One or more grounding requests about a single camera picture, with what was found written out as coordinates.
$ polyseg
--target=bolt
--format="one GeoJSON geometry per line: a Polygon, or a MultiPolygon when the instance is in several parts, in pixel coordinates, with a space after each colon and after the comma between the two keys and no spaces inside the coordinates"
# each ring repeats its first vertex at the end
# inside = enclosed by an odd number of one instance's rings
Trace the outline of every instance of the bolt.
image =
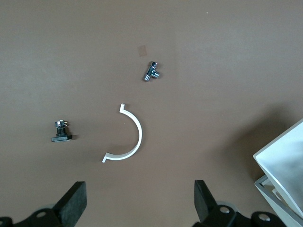
{"type": "Polygon", "coordinates": [[[262,221],[270,221],[270,217],[268,215],[266,215],[266,214],[259,214],[258,217],[262,221]]]}
{"type": "Polygon", "coordinates": [[[220,207],[220,211],[223,213],[223,214],[228,214],[230,211],[227,207],[220,207]]]}

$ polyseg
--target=brown surface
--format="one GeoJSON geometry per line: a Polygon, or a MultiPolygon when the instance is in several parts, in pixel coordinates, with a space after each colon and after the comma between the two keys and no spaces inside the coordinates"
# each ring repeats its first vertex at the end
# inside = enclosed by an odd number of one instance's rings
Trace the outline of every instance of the brown surface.
{"type": "Polygon", "coordinates": [[[0,215],[20,221],[86,181],[78,227],[189,227],[195,179],[244,215],[272,211],[252,155],[302,118],[302,12],[301,0],[2,1],[0,215]],[[161,74],[145,83],[149,61],[161,74]],[[103,164],[137,142],[121,103],[142,146],[103,164]],[[51,143],[62,118],[76,140],[51,143]]]}

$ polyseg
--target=white curved plastic piece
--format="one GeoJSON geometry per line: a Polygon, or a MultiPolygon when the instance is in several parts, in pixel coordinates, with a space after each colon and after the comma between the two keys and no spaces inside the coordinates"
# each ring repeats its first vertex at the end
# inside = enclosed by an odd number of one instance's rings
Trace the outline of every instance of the white curved plastic piece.
{"type": "Polygon", "coordinates": [[[121,106],[120,106],[120,113],[123,113],[126,116],[129,116],[135,122],[135,124],[137,125],[138,131],[139,131],[138,143],[131,151],[129,151],[125,154],[122,154],[122,155],[114,155],[114,154],[111,154],[111,153],[106,153],[102,162],[105,162],[106,159],[115,160],[115,161],[126,159],[126,158],[132,156],[138,150],[138,148],[140,147],[140,144],[141,144],[141,141],[142,141],[142,127],[141,127],[140,122],[138,121],[138,119],[132,113],[125,110],[124,106],[125,106],[125,104],[122,103],[121,106]]]}

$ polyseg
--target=small tape piece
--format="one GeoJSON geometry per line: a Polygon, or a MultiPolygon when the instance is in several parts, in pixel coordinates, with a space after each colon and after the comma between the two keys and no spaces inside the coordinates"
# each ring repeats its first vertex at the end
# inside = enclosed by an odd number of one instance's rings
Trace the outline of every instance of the small tape piece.
{"type": "Polygon", "coordinates": [[[146,46],[138,46],[138,53],[140,57],[144,57],[147,55],[146,46]]]}

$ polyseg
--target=white container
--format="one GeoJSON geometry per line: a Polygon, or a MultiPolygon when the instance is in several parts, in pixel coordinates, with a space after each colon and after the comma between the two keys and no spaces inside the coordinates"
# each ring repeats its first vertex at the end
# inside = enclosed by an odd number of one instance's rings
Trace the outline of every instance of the white container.
{"type": "Polygon", "coordinates": [[[303,120],[254,154],[287,205],[303,218],[303,120]]]}
{"type": "Polygon", "coordinates": [[[288,227],[302,227],[303,219],[294,213],[283,198],[276,195],[276,189],[267,176],[263,176],[255,182],[255,186],[274,209],[276,214],[288,227]]]}

